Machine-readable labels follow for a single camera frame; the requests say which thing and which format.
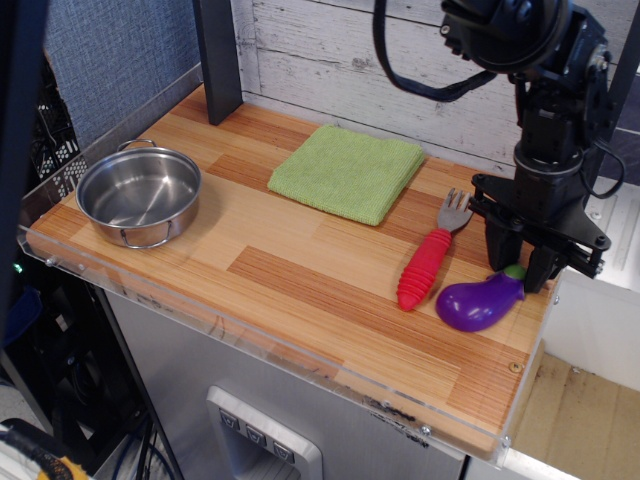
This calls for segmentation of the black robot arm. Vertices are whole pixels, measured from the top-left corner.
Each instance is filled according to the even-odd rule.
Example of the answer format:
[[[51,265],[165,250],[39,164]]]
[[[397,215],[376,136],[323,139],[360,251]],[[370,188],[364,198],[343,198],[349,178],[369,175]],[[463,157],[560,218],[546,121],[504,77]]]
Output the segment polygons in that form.
[[[613,120],[604,28],[569,1],[445,1],[442,9],[448,47],[515,88],[514,176],[472,180],[490,266],[514,264],[530,245],[528,293],[568,267],[596,276],[611,244],[585,211]]]

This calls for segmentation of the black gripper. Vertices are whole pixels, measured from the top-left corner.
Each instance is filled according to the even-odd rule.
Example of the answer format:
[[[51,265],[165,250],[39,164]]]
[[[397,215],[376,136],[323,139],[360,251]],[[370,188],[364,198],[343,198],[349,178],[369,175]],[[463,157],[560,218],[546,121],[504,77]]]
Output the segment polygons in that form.
[[[513,179],[476,174],[472,210],[485,219],[489,265],[494,271],[518,264],[523,243],[532,247],[525,293],[571,267],[598,275],[611,240],[585,212],[588,192],[580,174],[561,175],[516,169]]]

